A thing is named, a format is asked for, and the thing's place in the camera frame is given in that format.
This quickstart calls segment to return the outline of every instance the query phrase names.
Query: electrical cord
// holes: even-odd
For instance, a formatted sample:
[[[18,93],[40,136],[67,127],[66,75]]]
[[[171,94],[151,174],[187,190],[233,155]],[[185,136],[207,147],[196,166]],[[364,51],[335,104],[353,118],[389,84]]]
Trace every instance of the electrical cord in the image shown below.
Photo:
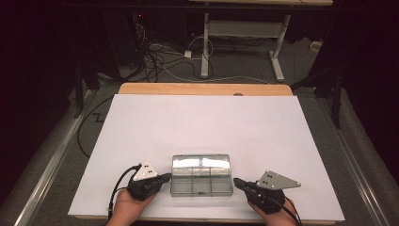
[[[107,210],[108,210],[108,220],[110,220],[110,219],[112,218],[112,214],[113,214],[113,211],[114,211],[114,197],[115,197],[115,194],[116,194],[119,190],[121,190],[121,188],[118,188],[118,187],[120,186],[120,182],[122,181],[123,177],[124,177],[128,172],[130,172],[131,170],[135,170],[135,171],[136,171],[135,174],[133,175],[133,176],[135,176],[136,173],[137,173],[137,171],[138,171],[140,168],[141,168],[141,164],[139,164],[139,165],[137,165],[137,166],[130,167],[130,168],[127,169],[127,170],[121,175],[121,177],[118,179],[117,183],[115,184],[114,190],[112,191],[111,200],[109,201],[109,204],[108,204],[108,209],[107,209]]]
[[[106,103],[109,100],[112,100],[114,98],[114,96],[110,96],[108,98],[106,98],[105,100],[101,101],[99,104],[97,104],[90,112],[88,112],[88,114],[83,118],[82,122],[80,123],[79,127],[77,128],[77,132],[76,132],[76,140],[77,140],[77,145],[79,146],[80,151],[82,152],[82,154],[85,155],[85,157],[90,158],[90,155],[88,153],[85,152],[85,150],[82,147],[82,144],[80,142],[80,132],[82,130],[83,125],[85,124],[85,121],[88,119],[88,117],[101,105],[103,105],[104,103]]]
[[[297,226],[302,226],[302,222],[300,220],[299,214],[297,213],[294,204],[290,201],[290,199],[288,199],[287,197],[284,196],[285,199],[287,199],[290,204],[294,207],[295,210],[295,214],[298,216],[298,218],[284,205],[280,204],[279,202],[277,202],[275,199],[268,197],[268,196],[263,196],[264,198],[267,198],[268,200],[270,200],[271,202],[273,202],[274,204],[278,205],[279,207],[281,207],[281,209],[283,209],[291,218],[293,218],[293,220],[295,221]]]

